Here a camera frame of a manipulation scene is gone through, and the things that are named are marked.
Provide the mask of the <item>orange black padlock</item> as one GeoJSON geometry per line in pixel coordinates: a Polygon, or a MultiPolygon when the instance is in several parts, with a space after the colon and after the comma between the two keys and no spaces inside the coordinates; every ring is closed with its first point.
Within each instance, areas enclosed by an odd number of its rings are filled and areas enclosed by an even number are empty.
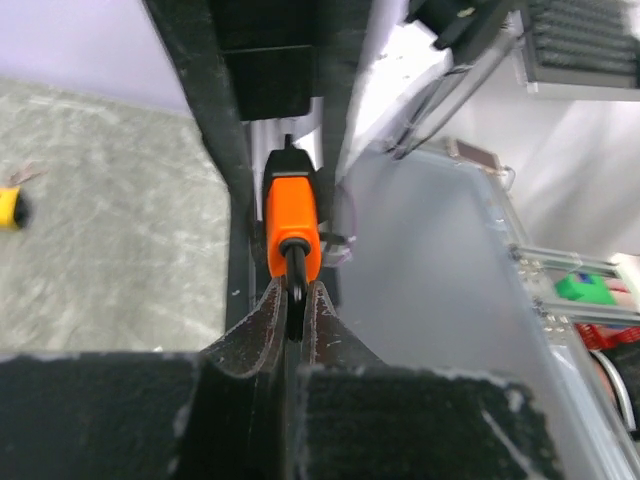
{"type": "Polygon", "coordinates": [[[269,273],[285,279],[287,332],[302,339],[307,293],[322,266],[316,172],[293,136],[270,152],[262,180],[262,209],[269,273]]]}

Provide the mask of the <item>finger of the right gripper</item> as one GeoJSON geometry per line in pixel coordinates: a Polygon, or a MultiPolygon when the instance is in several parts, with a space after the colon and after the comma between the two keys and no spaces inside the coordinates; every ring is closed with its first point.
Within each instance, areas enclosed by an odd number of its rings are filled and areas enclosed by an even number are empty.
{"type": "Polygon", "coordinates": [[[336,175],[353,138],[351,108],[359,101],[357,87],[373,54],[378,36],[377,1],[321,1],[318,3],[318,89],[322,97],[320,147],[322,167],[317,173],[321,210],[333,208],[336,175]]]}
{"type": "Polygon", "coordinates": [[[178,76],[237,216],[253,232],[253,172],[231,76],[206,1],[147,0],[145,8],[178,76]]]}

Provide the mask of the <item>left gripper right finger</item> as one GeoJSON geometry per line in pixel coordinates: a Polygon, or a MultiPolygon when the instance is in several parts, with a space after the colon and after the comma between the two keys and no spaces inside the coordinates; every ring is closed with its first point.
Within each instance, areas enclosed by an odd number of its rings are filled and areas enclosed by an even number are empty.
{"type": "Polygon", "coordinates": [[[298,479],[561,479],[531,390],[486,371],[381,361],[339,319],[321,282],[307,294],[296,372],[298,479]]]}

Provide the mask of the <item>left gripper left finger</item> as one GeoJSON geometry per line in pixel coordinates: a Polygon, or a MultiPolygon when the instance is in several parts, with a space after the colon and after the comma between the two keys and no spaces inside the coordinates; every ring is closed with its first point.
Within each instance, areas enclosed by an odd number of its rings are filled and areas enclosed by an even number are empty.
{"type": "Polygon", "coordinates": [[[282,479],[287,295],[200,352],[1,357],[5,479],[282,479]]]}

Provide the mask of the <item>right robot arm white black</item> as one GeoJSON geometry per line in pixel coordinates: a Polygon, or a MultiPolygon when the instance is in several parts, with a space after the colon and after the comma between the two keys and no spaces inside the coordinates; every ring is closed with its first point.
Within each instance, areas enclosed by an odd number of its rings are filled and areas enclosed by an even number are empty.
{"type": "Polygon", "coordinates": [[[437,102],[495,44],[510,1],[149,1],[189,110],[254,232],[258,159],[247,127],[290,120],[319,136],[320,217],[361,152],[437,102]]]}

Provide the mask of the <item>yellow padlock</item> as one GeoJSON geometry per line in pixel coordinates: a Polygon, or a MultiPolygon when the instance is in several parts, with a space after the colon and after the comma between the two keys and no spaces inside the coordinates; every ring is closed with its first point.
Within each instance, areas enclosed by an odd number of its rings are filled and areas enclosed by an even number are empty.
{"type": "Polygon", "coordinates": [[[21,188],[2,187],[0,191],[0,227],[2,230],[24,229],[31,218],[31,206],[21,188]]]}

